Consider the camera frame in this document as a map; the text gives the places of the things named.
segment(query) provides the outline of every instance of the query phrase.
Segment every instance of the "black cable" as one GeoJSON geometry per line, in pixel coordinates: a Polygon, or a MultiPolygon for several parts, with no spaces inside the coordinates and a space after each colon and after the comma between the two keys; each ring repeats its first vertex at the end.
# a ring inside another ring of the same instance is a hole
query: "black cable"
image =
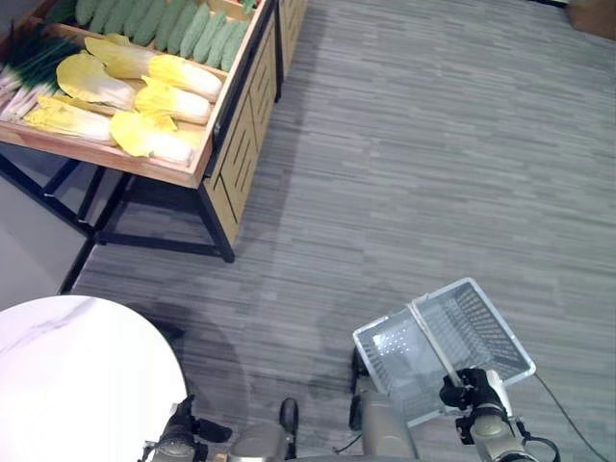
{"type": "Polygon", "coordinates": [[[357,443],[361,437],[362,437],[362,434],[360,433],[355,438],[353,438],[353,441],[351,441],[349,444],[347,444],[344,448],[341,448],[341,449],[332,448],[332,450],[334,451],[334,453],[340,454],[341,452],[347,450],[348,448],[353,446],[355,443],[357,443]]]}
{"type": "Polygon", "coordinates": [[[548,384],[546,382],[543,381],[543,378],[541,378],[539,376],[539,374],[535,374],[535,377],[537,377],[537,380],[539,380],[539,382],[541,383],[541,385],[543,385],[543,388],[546,389],[546,392],[548,392],[548,394],[552,397],[552,399],[554,400],[554,402],[556,403],[556,406],[558,407],[558,409],[560,409],[560,412],[562,412],[562,415],[565,416],[565,419],[567,419],[567,422],[569,423],[569,425],[571,426],[571,428],[577,433],[577,436],[579,437],[579,439],[581,441],[584,442],[584,445],[586,445],[586,447],[588,447],[590,450],[592,450],[592,452],[599,457],[603,462],[610,462],[607,457],[603,456],[600,452],[598,452],[593,445],[591,445],[588,440],[586,438],[584,438],[584,435],[581,434],[581,431],[579,431],[578,426],[574,423],[574,421],[571,419],[571,417],[569,417],[569,414],[567,414],[567,411],[565,411],[565,408],[562,407],[562,404],[560,404],[560,401],[558,401],[558,399],[556,399],[556,396],[554,395],[554,393],[552,392],[552,390],[550,389],[550,387],[548,386],[548,384]]]}

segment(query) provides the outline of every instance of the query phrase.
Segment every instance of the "white basket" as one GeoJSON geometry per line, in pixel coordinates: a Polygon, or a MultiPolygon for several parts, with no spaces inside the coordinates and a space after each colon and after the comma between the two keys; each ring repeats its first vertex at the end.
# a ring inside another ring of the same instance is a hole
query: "white basket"
{"type": "MultiPolygon", "coordinates": [[[[455,370],[494,369],[505,386],[536,367],[487,295],[471,278],[414,300],[455,370]]],[[[377,390],[387,394],[409,426],[451,411],[439,398],[446,370],[409,309],[353,332],[377,390]]]]}

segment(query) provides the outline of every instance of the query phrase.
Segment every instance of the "leek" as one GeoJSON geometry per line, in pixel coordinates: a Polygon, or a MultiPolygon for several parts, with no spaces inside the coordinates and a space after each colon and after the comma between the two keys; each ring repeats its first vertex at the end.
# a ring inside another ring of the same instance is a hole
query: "leek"
{"type": "Polygon", "coordinates": [[[50,38],[38,26],[17,38],[12,27],[10,55],[0,72],[0,119],[18,121],[37,104],[39,95],[57,89],[55,67],[79,47],[63,38],[50,38]]]}

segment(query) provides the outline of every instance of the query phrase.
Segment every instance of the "marble tabletop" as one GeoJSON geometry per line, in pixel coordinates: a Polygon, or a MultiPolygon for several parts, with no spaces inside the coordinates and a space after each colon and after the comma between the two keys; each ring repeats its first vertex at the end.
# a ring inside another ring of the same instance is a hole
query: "marble tabletop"
{"type": "Polygon", "coordinates": [[[167,341],[125,306],[61,295],[0,312],[2,462],[135,462],[185,397],[167,341]]]}

